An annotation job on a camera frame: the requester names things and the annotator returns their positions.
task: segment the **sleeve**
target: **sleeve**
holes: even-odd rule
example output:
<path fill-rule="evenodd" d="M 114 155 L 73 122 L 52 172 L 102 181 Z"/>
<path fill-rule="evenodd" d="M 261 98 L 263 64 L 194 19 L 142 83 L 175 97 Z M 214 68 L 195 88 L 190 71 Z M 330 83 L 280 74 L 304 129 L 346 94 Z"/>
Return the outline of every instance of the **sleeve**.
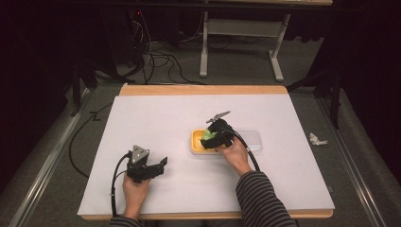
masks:
<path fill-rule="evenodd" d="M 109 222 L 109 227 L 143 227 L 139 221 L 124 218 L 124 217 L 114 217 Z"/>
<path fill-rule="evenodd" d="M 244 174 L 235 192 L 246 227 L 296 227 L 265 173 L 251 171 Z"/>

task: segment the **table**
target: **table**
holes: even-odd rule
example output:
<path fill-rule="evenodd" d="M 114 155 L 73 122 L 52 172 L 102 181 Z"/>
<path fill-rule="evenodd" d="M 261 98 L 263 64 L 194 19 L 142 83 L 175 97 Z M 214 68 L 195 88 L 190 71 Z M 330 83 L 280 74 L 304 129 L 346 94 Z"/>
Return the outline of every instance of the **table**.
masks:
<path fill-rule="evenodd" d="M 307 6 L 331 6 L 332 0 L 220 0 L 219 2 L 242 2 L 242 3 L 273 3 L 285 5 L 307 5 Z M 269 59 L 277 81 L 284 80 L 277 55 L 286 34 L 290 14 L 285 14 L 281 22 L 246 21 L 209 19 L 208 11 L 203 13 L 203 42 L 200 54 L 200 76 L 207 77 L 208 47 L 207 37 L 209 34 L 240 35 L 254 37 L 276 38 L 275 46 L 269 50 Z"/>
<path fill-rule="evenodd" d="M 190 150 L 191 131 L 206 128 L 206 120 L 222 110 L 232 111 L 224 119 L 235 130 L 260 132 L 262 151 L 255 158 L 293 218 L 332 216 L 334 204 L 286 88 L 228 85 L 124 86 L 115 98 L 78 214 L 111 217 L 113 171 L 138 145 L 150 149 L 149 165 L 168 157 L 165 174 L 151 182 L 140 219 L 241 218 L 235 172 L 219 155 Z M 118 214 L 125 205 L 121 183 L 117 179 Z"/>

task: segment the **forearm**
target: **forearm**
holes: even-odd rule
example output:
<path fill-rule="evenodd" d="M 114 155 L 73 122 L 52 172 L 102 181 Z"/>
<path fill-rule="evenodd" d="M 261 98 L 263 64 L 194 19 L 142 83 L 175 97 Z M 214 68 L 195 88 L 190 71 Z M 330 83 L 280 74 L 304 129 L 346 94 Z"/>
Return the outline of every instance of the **forearm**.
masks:
<path fill-rule="evenodd" d="M 109 227 L 142 227 L 143 225 L 139 221 L 125 217 L 115 217 L 109 222 Z"/>
<path fill-rule="evenodd" d="M 263 172 L 244 174 L 235 192 L 246 227 L 296 226 Z"/>

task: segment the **gray carpet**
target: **gray carpet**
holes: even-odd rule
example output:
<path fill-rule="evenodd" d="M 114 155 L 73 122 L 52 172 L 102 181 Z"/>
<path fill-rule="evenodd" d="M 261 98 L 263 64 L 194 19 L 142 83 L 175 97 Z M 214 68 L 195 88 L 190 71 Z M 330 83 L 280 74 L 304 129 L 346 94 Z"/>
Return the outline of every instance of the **gray carpet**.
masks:
<path fill-rule="evenodd" d="M 228 47 L 220 49 L 225 42 L 215 41 L 211 45 L 215 48 L 209 51 L 208 78 L 199 78 L 201 48 L 197 46 L 182 45 L 180 49 L 154 44 L 152 51 L 173 54 L 183 69 L 183 75 L 190 80 L 205 84 L 279 84 L 272 75 L 270 63 L 267 61 L 267 46 L 272 40 L 252 42 L 255 38 L 238 38 Z M 299 40 L 284 42 L 279 54 L 285 81 L 282 85 L 289 85 L 301 79 L 307 73 L 310 64 L 319 49 L 321 42 L 301 43 Z M 157 65 L 162 65 L 166 59 L 159 58 Z M 180 77 L 180 69 L 175 63 L 169 71 L 169 65 L 156 67 L 150 82 L 173 82 L 184 80 Z M 129 69 L 121 65 L 121 73 Z M 150 66 L 146 66 L 147 76 Z M 133 76 L 138 83 L 143 83 L 141 73 Z M 98 111 L 117 96 L 120 83 L 99 80 L 99 86 L 93 91 L 89 103 L 82 110 L 82 116 L 76 130 L 92 115 L 91 111 Z M 373 226 L 369 216 L 354 187 L 352 178 L 347 171 L 340 146 L 336 136 L 325 119 L 325 113 L 313 95 L 312 88 L 303 88 L 291 94 L 291 98 L 301 124 L 305 137 L 311 132 L 321 139 L 328 140 L 326 146 L 312 146 L 313 154 L 321 169 L 323 178 L 332 188 L 331 196 L 336 205 L 332 218 L 300 219 L 300 226 Z M 0 197 L 0 226 L 7 226 L 15 212 L 24 200 L 26 192 L 34 182 L 36 175 L 42 167 L 49 150 L 51 150 L 66 127 L 66 119 L 71 113 L 72 103 L 66 108 L 53 127 L 48 131 L 38 146 L 32 150 L 19 172 L 15 175 L 8 188 Z M 99 121 L 90 121 L 75 138 L 72 146 L 72 155 L 76 165 L 89 174 L 96 155 L 97 146 L 107 122 L 110 107 L 97 115 Z M 343 135 L 346 146 L 352 151 L 353 158 L 363 180 L 372 192 L 380 214 L 387 226 L 397 226 L 401 221 L 401 189 L 393 175 L 386 168 L 375 147 L 366 135 L 363 127 L 353 113 L 352 106 L 346 95 L 341 94 L 340 106 L 340 133 Z M 77 216 L 87 180 L 79 175 L 73 168 L 68 157 L 68 144 L 63 148 L 62 157 L 58 166 L 37 203 L 27 226 L 106 226 L 107 221 L 88 221 Z M 175 223 L 177 227 L 188 226 L 185 222 Z"/>

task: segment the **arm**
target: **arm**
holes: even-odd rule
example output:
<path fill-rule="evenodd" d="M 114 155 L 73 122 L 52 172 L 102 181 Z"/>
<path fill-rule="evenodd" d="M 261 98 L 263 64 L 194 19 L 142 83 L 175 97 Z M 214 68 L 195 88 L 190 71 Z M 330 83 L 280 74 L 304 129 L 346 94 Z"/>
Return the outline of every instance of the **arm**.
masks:
<path fill-rule="evenodd" d="M 123 190 L 126 199 L 124 216 L 113 217 L 109 222 L 109 226 L 142 227 L 142 224 L 138 221 L 138 217 L 148 194 L 149 183 L 150 179 L 142 183 L 135 183 L 127 176 L 127 173 L 124 174 Z"/>
<path fill-rule="evenodd" d="M 263 172 L 252 171 L 248 164 L 248 152 L 234 137 L 229 148 L 219 147 L 227 163 L 240 177 L 236 197 L 241 207 L 246 227 L 293 226 L 294 221 L 283 203 L 276 197 L 270 180 Z"/>

